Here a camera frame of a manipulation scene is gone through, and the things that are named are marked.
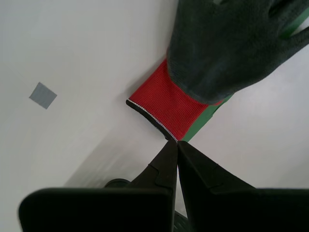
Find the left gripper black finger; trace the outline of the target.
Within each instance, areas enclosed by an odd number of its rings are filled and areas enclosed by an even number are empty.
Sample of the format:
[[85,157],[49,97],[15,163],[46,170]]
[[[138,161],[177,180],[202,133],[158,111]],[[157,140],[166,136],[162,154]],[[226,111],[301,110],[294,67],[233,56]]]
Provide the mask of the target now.
[[167,142],[123,188],[45,188],[22,200],[25,232],[170,232],[178,149]]
[[178,143],[187,216],[195,232],[306,232],[307,189],[255,188],[187,142]]

